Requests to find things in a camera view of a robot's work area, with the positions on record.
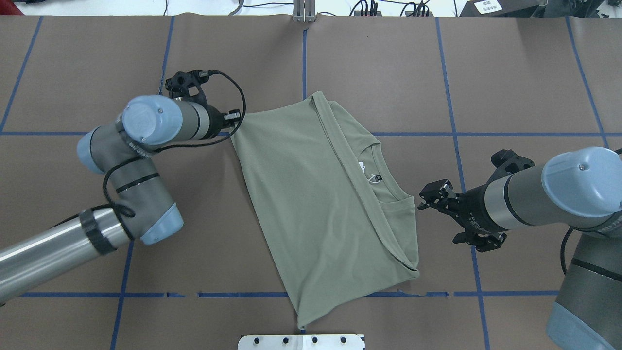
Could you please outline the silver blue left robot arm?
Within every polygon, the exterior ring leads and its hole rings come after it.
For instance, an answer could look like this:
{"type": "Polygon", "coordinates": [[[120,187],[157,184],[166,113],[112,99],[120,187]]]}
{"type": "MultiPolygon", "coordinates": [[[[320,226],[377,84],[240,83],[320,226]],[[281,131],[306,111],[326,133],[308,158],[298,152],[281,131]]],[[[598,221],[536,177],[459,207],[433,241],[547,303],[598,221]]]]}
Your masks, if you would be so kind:
{"type": "Polygon", "coordinates": [[[214,145],[223,129],[237,131],[246,107],[222,113],[198,96],[144,95],[129,101],[114,122],[80,139],[80,161],[102,174],[106,204],[1,252],[1,303],[140,239],[155,244],[184,225],[153,157],[173,148],[214,145]]]}

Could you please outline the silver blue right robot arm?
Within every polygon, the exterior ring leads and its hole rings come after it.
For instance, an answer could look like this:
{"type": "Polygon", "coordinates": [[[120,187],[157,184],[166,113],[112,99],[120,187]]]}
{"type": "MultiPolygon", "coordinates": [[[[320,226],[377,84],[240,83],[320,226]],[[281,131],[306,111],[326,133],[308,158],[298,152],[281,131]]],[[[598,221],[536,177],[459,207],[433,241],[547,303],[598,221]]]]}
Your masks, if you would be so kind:
{"type": "Polygon", "coordinates": [[[448,179],[420,191],[418,209],[433,208],[464,230],[453,243],[489,252],[509,231],[565,224],[581,237],[566,259],[564,280],[547,321],[547,336],[564,350],[621,348],[621,151],[588,147],[536,165],[511,149],[491,156],[495,170],[483,185],[457,193],[448,179]]]}

